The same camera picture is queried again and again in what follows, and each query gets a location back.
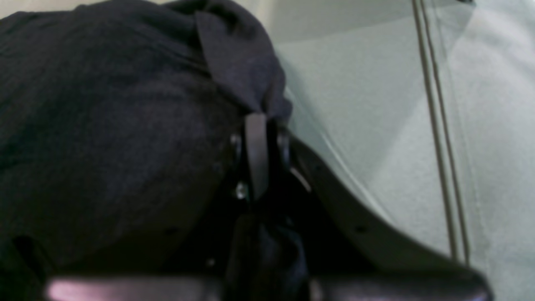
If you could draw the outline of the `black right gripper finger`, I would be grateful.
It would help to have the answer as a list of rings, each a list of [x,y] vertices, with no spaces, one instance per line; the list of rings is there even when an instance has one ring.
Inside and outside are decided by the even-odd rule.
[[[304,142],[274,126],[278,206],[293,221],[311,301],[492,301],[476,270],[432,251],[364,206]]]

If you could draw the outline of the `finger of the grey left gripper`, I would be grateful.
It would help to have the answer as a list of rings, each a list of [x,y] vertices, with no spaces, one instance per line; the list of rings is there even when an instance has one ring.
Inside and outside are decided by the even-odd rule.
[[[240,175],[227,190],[257,200],[269,185],[267,122],[263,114],[245,118],[231,137],[229,175]],[[46,301],[219,301],[221,280],[210,276],[162,275],[159,269],[215,200],[224,172],[212,169],[162,207],[149,221],[115,244],[50,277]]]

